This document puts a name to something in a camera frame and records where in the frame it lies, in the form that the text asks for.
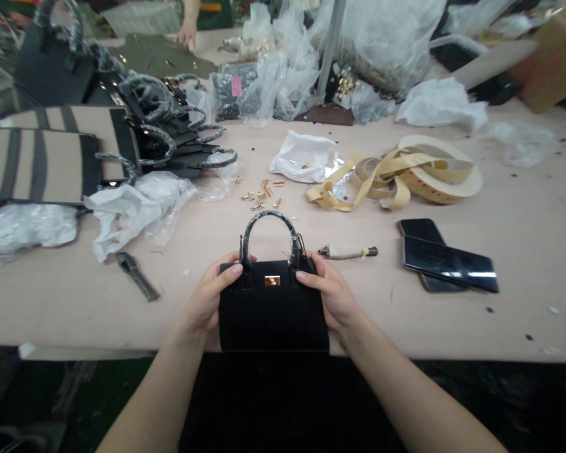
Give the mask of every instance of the forearm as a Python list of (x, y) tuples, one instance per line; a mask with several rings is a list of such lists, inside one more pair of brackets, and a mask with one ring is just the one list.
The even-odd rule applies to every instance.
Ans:
[(184, 20), (197, 22), (199, 17), (199, 0), (184, 0)]
[(184, 426), (206, 333), (175, 329), (98, 452), (171, 453)]
[(365, 315), (340, 335), (410, 453), (506, 451)]

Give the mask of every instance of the tape roll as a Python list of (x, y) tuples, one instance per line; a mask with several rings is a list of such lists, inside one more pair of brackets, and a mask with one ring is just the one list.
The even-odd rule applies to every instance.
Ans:
[[(358, 194), (354, 204), (338, 200), (333, 185), (347, 173)], [(364, 197), (378, 199), (383, 208), (405, 207), (411, 193), (441, 204), (455, 203), (482, 189), (476, 165), (455, 147), (423, 135), (404, 137), (397, 149), (382, 159), (354, 156), (306, 196), (326, 209), (351, 211)]]

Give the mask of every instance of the cardboard box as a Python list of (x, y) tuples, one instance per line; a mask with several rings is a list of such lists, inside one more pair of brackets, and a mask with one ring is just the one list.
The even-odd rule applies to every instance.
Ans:
[(524, 87), (519, 96), (535, 113), (566, 98), (566, 9), (551, 17), (533, 36), (534, 55), (509, 70)]

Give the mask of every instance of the handbag handle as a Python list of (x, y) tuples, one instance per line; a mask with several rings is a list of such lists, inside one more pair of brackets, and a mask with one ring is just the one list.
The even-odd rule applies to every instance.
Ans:
[(245, 233), (243, 234), (243, 236), (241, 236), (241, 245), (239, 249), (239, 262), (243, 264), (243, 274), (245, 276), (244, 280), (247, 281), (247, 277), (249, 277), (250, 271), (252, 270), (252, 260), (250, 259), (250, 254), (248, 252), (249, 243), (250, 243), (250, 232), (252, 231), (254, 224), (259, 219), (267, 215), (279, 217), (283, 221), (283, 223), (285, 223), (289, 228), (289, 232), (291, 233), (291, 241), (292, 241), (291, 255), (289, 257), (289, 272), (292, 281), (295, 282), (296, 271), (299, 269), (299, 264), (300, 264), (300, 254), (302, 254), (302, 256), (305, 256), (306, 251), (304, 250), (303, 246), (302, 247), (300, 246), (300, 238), (299, 235), (296, 233), (296, 229), (294, 228), (294, 225), (287, 217), (285, 217), (282, 213), (278, 211), (262, 211), (256, 214), (247, 224)]
[[(50, 13), (59, 0), (42, 0), (38, 5), (35, 20), (42, 28), (51, 28)], [(69, 28), (69, 50), (79, 55), (84, 45), (84, 28), (82, 26), (82, 13), (75, 0), (64, 0), (72, 13), (72, 24)]]

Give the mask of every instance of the smartphone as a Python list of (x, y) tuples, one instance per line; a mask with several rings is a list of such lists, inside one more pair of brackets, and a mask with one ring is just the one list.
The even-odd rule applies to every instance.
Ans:
[[(411, 236), (440, 245), (446, 245), (432, 219), (406, 219), (398, 222), (398, 229), (403, 236)], [(419, 272), (421, 284), (430, 293), (461, 293), (467, 291), (465, 286), (431, 277)]]
[(404, 265), (426, 275), (498, 293), (490, 258), (411, 236), (402, 238)]

